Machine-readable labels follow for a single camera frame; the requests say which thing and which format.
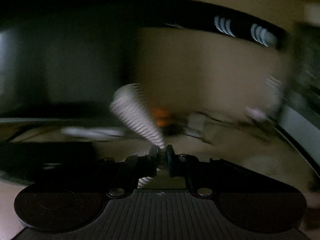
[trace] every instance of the gray panel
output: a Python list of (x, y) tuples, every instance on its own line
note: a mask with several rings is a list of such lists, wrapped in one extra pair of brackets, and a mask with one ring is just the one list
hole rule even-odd
[(45, 234), (25, 229), (14, 240), (306, 240), (299, 230), (279, 234), (249, 232), (228, 222), (210, 200), (188, 190), (136, 189), (125, 199), (111, 200), (89, 225), (68, 233)]

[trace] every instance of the brown wall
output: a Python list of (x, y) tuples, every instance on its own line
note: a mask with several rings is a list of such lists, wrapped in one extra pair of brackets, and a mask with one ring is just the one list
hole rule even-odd
[[(199, 0), (267, 20), (288, 31), (303, 18), (298, 0)], [(138, 70), (151, 106), (179, 112), (201, 107), (243, 118), (266, 109), (266, 77), (284, 80), (283, 55), (249, 41), (186, 29), (142, 28)]]

